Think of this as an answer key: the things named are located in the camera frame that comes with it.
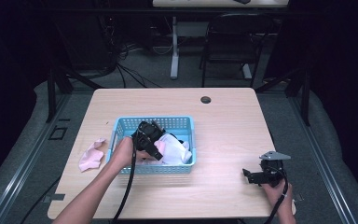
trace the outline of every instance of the hand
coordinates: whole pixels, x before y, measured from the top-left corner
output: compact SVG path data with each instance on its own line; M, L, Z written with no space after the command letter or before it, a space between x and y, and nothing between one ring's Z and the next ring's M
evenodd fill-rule
M124 137L113 151L112 158L109 163L115 163L120 169L131 165L133 151L133 142L130 137ZM149 154L145 151L136 151L136 158L149 158Z
M266 192L269 204L271 204L272 207L275 206L275 203L282 196L284 184L285 181L283 179L274 188L269 184L261 185L264 191ZM283 199L277 212L280 223L296 223L296 220L292 212L292 201L293 201L293 186L289 183L288 190L286 192L286 197Z

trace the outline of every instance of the wooden table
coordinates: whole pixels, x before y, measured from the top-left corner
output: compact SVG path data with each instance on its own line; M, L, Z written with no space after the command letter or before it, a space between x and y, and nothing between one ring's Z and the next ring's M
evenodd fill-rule
M209 104L200 99L211 98ZM64 168L48 217L61 210L105 166L80 173L78 162L96 139L107 139L106 155L117 118L125 116L191 116L197 162L190 174L135 175L120 218L267 217L264 190L249 184L242 168L260 172L259 156L274 150L260 105L252 89L111 89L97 90L89 103ZM127 187L119 175L105 193L94 218L112 218Z

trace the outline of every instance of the human arm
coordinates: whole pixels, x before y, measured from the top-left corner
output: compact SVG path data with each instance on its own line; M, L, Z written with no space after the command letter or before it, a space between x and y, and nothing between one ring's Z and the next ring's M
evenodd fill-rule
M100 173L62 210L53 223L90 223L109 185L131 164L132 139L123 138Z
M269 184L261 185L267 194L267 198L271 206L274 206L278 199L282 196L284 188L284 180L275 186L274 188ZM292 200L293 200L293 187L289 183L286 197L284 197L281 205L278 208L277 215L280 224L296 224L295 216L292 211Z

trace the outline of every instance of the blue plastic basket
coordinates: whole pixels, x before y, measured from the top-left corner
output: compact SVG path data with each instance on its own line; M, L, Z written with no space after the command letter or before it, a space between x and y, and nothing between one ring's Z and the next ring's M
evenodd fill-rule
M186 164L137 164L136 174L185 174L190 173L191 167L196 162L194 122L190 116L167 116L167 117L121 117L116 120L112 131L112 137L106 155L106 162L115 149L116 144L125 136L131 136L142 121L151 123L154 120L166 133L174 134L179 140L187 141L192 153L191 158ZM129 174L131 167L121 170L122 174Z

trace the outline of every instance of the white cloth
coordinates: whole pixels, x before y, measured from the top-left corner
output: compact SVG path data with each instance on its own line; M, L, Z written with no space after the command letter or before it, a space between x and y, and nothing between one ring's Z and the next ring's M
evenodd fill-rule
M158 149L158 152L161 153L162 156L164 156L164 150L165 150L165 143L161 142L161 141L156 141L154 143L155 147ZM150 158L137 158L136 160L136 164L141 164L141 165L147 165L147 164L162 164L162 159L161 160L157 160L154 157L150 157Z
M162 162L169 165L185 164L191 158L189 143L181 144L173 135L166 133L159 138L159 141L165 143Z
M99 168L101 164L101 158L103 157L103 152L97 150L106 139L99 138L89 148L84 152L83 156L79 161L79 169L81 172L84 172L91 168Z

